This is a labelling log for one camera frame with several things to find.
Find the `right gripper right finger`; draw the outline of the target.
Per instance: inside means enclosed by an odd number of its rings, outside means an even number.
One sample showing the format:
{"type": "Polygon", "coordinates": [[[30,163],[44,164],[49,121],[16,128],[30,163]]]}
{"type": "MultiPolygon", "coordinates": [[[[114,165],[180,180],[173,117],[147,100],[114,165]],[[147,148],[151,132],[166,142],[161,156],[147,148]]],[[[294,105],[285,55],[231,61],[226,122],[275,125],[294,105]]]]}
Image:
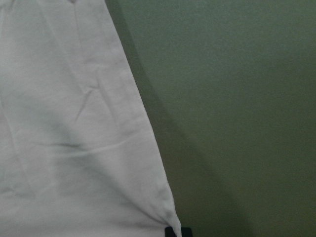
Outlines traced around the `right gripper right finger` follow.
{"type": "Polygon", "coordinates": [[[192,229],[189,227],[181,228],[182,237],[192,237],[192,229]]]}

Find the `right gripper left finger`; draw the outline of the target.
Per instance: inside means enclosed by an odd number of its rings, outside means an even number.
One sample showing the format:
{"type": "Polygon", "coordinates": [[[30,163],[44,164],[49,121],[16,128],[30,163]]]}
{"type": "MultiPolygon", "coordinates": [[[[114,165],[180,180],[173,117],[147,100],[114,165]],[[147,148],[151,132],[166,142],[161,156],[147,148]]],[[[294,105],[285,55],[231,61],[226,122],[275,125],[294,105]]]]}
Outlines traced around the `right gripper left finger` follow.
{"type": "Polygon", "coordinates": [[[166,227],[164,229],[165,237],[176,237],[176,234],[172,227],[166,227]]]}

